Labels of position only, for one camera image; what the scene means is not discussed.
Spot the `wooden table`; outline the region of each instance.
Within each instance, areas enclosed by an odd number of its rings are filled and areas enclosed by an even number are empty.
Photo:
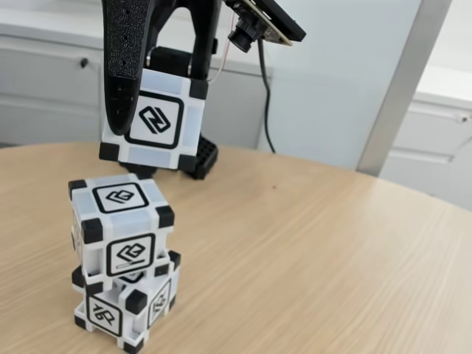
[[[0,352],[120,353],[76,327],[67,181],[124,173],[95,144],[0,150]],[[471,354],[472,215],[394,184],[224,148],[159,171],[182,256],[143,353]]]

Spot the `white wall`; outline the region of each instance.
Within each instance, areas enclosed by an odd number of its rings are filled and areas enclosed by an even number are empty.
[[[421,0],[279,0],[307,32],[267,46],[278,152],[354,169]],[[266,148],[261,139],[260,146]]]
[[[472,0],[453,0],[429,65],[472,72]]]

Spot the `black corner piece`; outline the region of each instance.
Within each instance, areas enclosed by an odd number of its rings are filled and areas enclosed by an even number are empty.
[[[81,319],[80,317],[77,317],[77,316],[74,316],[74,322],[77,326],[79,326],[80,328],[86,330],[86,322]]]
[[[191,79],[190,93],[191,98],[206,100],[208,96],[208,81]]]
[[[103,283],[102,282],[97,282],[95,284],[91,285],[86,285],[86,293],[87,295],[95,295],[95,294],[100,294],[103,292]]]
[[[72,200],[72,191],[80,188],[87,188],[87,183],[83,179],[69,182],[69,198]]]
[[[126,298],[126,310],[139,315],[148,304],[148,295],[142,293],[139,290],[133,290],[133,292]]]
[[[180,266],[181,254],[175,251],[169,251],[169,258],[170,261],[174,263],[174,269],[177,269]]]
[[[160,206],[156,208],[157,214],[159,215],[159,228],[169,227],[174,225],[176,215],[170,206]]]
[[[154,276],[155,277],[160,277],[161,275],[165,275],[169,273],[169,265],[161,265],[160,267],[156,267],[154,269]]]
[[[172,310],[172,308],[173,308],[174,305],[176,304],[176,297],[177,297],[177,296],[174,296],[174,298],[173,298],[172,300],[170,300],[169,310]]]
[[[180,171],[192,172],[195,169],[196,165],[197,165],[197,158],[195,156],[180,155],[178,158],[177,168]]]
[[[82,267],[80,265],[72,272],[72,284],[79,288],[83,288],[84,286]]]
[[[133,347],[132,345],[125,343],[125,346],[123,347],[123,350],[128,353],[128,354],[138,354],[139,351],[144,347],[145,345],[145,340],[142,339],[140,343]]]
[[[98,158],[106,161],[118,161],[119,145],[108,144],[107,142],[100,143],[100,151]]]
[[[83,242],[88,245],[103,241],[103,227],[100,219],[82,221]]]

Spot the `cable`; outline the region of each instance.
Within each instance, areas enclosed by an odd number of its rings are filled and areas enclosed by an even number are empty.
[[[228,33],[231,33],[231,31],[233,30],[234,25],[235,25],[235,13],[232,14],[231,20],[229,21],[229,31],[228,31]],[[226,65],[226,59],[228,58],[228,52],[229,52],[229,39],[226,38],[225,45],[224,45],[224,53],[223,53],[223,58],[221,59],[220,68],[218,69],[218,72],[216,73],[215,77],[212,78],[211,80],[208,80],[209,84],[214,83],[220,77],[220,74],[223,71],[224,66]]]
[[[265,99],[265,109],[264,109],[265,137],[267,139],[269,147],[271,148],[272,153],[277,153],[275,151],[274,145],[272,144],[271,136],[268,133],[268,109],[271,104],[271,87],[268,84],[268,79],[267,79],[266,59],[264,58],[264,42],[262,38],[259,38],[257,40],[257,47],[259,48],[260,71],[263,74],[264,86],[265,86],[265,90],[267,91],[267,97]]]

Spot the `black cable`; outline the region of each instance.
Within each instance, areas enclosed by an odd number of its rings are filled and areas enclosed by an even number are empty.
[[[263,74],[264,86],[265,86],[265,90],[267,91],[267,97],[265,99],[265,110],[264,110],[265,137],[267,138],[267,142],[272,150],[272,153],[276,153],[274,149],[274,145],[272,144],[271,136],[268,133],[268,109],[271,104],[271,87],[268,84],[268,79],[267,79],[266,59],[264,58],[264,42],[262,38],[259,38],[257,40],[257,47],[259,48],[260,71]]]

